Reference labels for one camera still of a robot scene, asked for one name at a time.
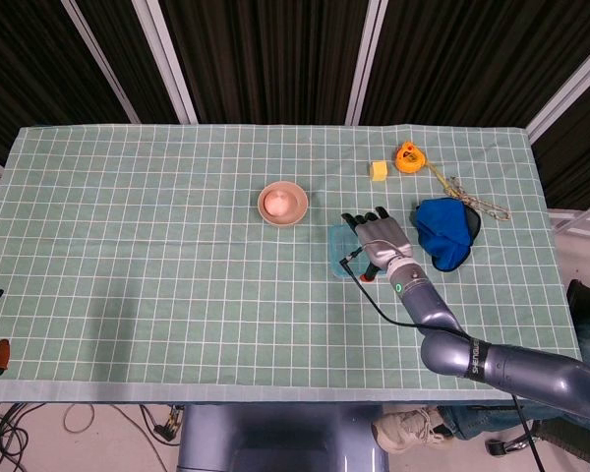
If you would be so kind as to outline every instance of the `cable on floor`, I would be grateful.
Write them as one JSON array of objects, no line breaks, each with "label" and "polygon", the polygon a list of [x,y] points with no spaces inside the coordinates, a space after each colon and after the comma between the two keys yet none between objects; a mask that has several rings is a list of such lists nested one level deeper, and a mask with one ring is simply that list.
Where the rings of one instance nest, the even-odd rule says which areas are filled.
[{"label": "cable on floor", "polygon": [[29,445],[29,432],[19,425],[25,416],[43,405],[45,403],[28,408],[25,403],[14,403],[3,415],[0,414],[0,465],[7,459],[14,464],[14,472],[27,472],[22,464],[22,458]]},{"label": "cable on floor", "polygon": [[168,470],[166,469],[166,465],[164,464],[164,461],[161,460],[161,456],[159,455],[159,452],[157,451],[157,448],[155,447],[155,444],[152,443],[152,441],[150,440],[150,438],[148,437],[147,433],[145,433],[145,430],[142,429],[142,427],[136,423],[134,420],[132,420],[124,411],[122,411],[120,408],[118,408],[116,405],[109,405],[111,408],[113,408],[114,410],[116,410],[118,413],[120,413],[125,420],[127,420],[129,423],[131,423],[138,431],[140,431],[140,433],[145,437],[145,439],[148,441],[148,444],[150,445],[150,448],[153,449],[153,452],[155,453],[155,456],[157,457],[157,461],[159,462],[159,465],[161,465],[161,468],[164,472],[168,472]]},{"label": "cable on floor", "polygon": [[94,410],[94,406],[91,403],[88,403],[90,412],[88,423],[78,430],[71,430],[70,428],[68,428],[67,419],[68,415],[70,414],[70,410],[72,410],[75,406],[77,406],[77,403],[73,403],[63,412],[63,429],[66,433],[70,433],[71,435],[79,435],[80,433],[84,433],[85,431],[87,431],[91,424],[94,422],[94,418],[96,417],[96,410]]},{"label": "cable on floor", "polygon": [[[83,428],[80,428],[78,430],[70,429],[67,424],[68,415],[70,414],[70,411],[77,405],[78,405],[77,403],[73,403],[70,406],[68,406],[66,408],[66,410],[63,412],[63,429],[73,435],[79,435],[79,434],[87,431],[91,427],[91,425],[93,424],[94,418],[96,417],[96,410],[95,410],[94,406],[92,404],[88,404],[88,407],[91,411],[91,415],[89,417],[88,423]],[[157,448],[155,447],[153,442],[150,440],[150,438],[148,437],[148,434],[145,432],[145,430],[138,423],[136,423],[130,416],[128,416],[124,411],[122,411],[122,409],[118,408],[116,405],[108,405],[108,406],[110,408],[113,408],[114,410],[116,410],[120,415],[123,416],[123,418],[125,420],[127,420],[129,423],[131,423],[134,426],[134,428],[136,428],[137,430],[140,431],[140,433],[147,440],[148,445],[150,445],[150,448],[155,453],[155,457],[157,458],[157,462],[159,462],[159,465],[161,466],[162,470],[164,472],[168,472],[168,470],[166,469],[166,465],[164,464],[164,461],[162,460],[161,456],[159,455],[159,452],[157,451]]]},{"label": "cable on floor", "polygon": [[[142,405],[142,404],[140,405],[140,412],[142,413],[143,420],[145,420],[145,425],[147,425],[147,431],[154,440],[156,440],[160,444],[168,445],[170,447],[178,447],[180,445],[179,442],[163,441],[155,435],[155,433],[153,431],[155,429],[155,426],[157,426],[157,422],[155,421],[153,414],[150,412],[150,410],[148,409],[148,407],[146,405]],[[150,418],[151,424],[148,423],[147,416]]]},{"label": "cable on floor", "polygon": [[544,465],[542,464],[542,460],[540,459],[540,454],[538,453],[538,449],[535,446],[535,442],[533,441],[533,435],[529,431],[529,427],[527,426],[527,420],[522,413],[522,408],[520,408],[520,403],[518,403],[518,397],[514,394],[511,395],[513,399],[513,404],[515,405],[515,410],[518,412],[518,418],[520,418],[520,423],[522,423],[522,429],[524,430],[524,435],[527,437],[529,441],[529,446],[531,446],[531,451],[533,452],[533,458],[535,459],[535,463],[538,466],[538,470],[540,472],[545,472]]}]

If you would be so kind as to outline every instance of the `pink bowl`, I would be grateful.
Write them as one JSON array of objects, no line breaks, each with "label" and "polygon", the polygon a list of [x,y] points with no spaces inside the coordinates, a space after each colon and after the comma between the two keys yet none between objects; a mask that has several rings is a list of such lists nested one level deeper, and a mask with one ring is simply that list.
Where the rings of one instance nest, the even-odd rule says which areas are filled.
[{"label": "pink bowl", "polygon": [[304,217],[307,209],[306,193],[293,182],[273,182],[258,197],[260,215],[274,226],[292,226]]}]

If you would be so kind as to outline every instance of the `orange object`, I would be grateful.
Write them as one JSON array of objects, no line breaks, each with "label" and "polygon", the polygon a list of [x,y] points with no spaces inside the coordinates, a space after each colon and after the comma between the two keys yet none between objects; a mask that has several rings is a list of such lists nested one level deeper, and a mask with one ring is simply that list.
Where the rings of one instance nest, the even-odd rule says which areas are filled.
[{"label": "orange object", "polygon": [[7,370],[11,358],[11,346],[7,339],[0,339],[0,369]]},{"label": "orange object", "polygon": [[405,142],[395,155],[395,167],[405,174],[413,174],[426,165],[424,153],[410,141]]}]

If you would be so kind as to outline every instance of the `sneaker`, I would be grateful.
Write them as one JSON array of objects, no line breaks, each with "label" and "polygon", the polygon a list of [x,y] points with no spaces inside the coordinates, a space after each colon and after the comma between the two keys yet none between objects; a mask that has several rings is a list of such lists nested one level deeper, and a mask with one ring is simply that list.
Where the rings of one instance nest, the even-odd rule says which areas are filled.
[{"label": "sneaker", "polygon": [[389,413],[372,424],[376,442],[389,454],[400,454],[408,448],[425,444],[430,447],[449,446],[452,437],[435,433],[443,423],[437,408]]}]

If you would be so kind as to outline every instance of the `black curtain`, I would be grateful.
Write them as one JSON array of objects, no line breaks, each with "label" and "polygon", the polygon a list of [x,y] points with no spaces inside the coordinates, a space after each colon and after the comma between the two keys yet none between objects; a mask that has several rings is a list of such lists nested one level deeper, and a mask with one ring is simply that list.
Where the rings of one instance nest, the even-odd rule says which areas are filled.
[{"label": "black curtain", "polygon": [[202,123],[343,124],[367,0],[161,0]]},{"label": "black curtain", "polygon": [[142,123],[178,123],[131,0],[77,0]]},{"label": "black curtain", "polygon": [[590,207],[590,88],[533,145],[547,205]]},{"label": "black curtain", "polygon": [[23,126],[126,123],[58,1],[0,0],[0,163]]},{"label": "black curtain", "polygon": [[526,127],[590,54],[590,0],[389,0],[362,125]]}]

